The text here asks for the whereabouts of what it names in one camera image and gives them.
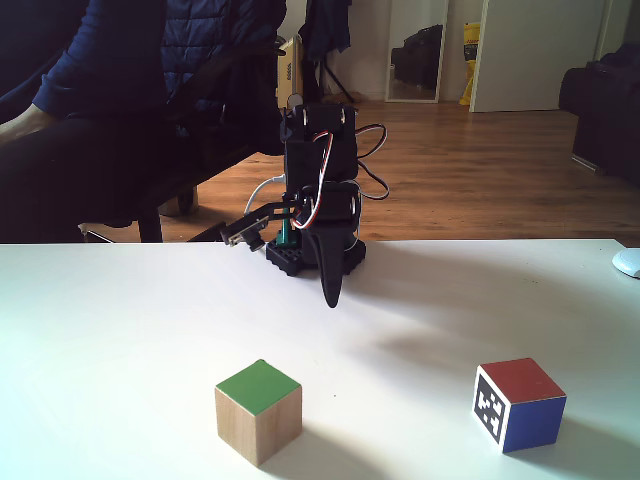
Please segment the person's hand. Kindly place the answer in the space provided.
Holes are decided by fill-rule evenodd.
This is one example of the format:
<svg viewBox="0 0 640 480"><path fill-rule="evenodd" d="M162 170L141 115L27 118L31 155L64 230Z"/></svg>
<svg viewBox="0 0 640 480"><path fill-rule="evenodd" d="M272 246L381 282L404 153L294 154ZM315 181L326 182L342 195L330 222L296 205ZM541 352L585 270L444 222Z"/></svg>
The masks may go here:
<svg viewBox="0 0 640 480"><path fill-rule="evenodd" d="M55 116L31 104L20 115L0 125L0 145L48 128L58 121Z"/></svg>

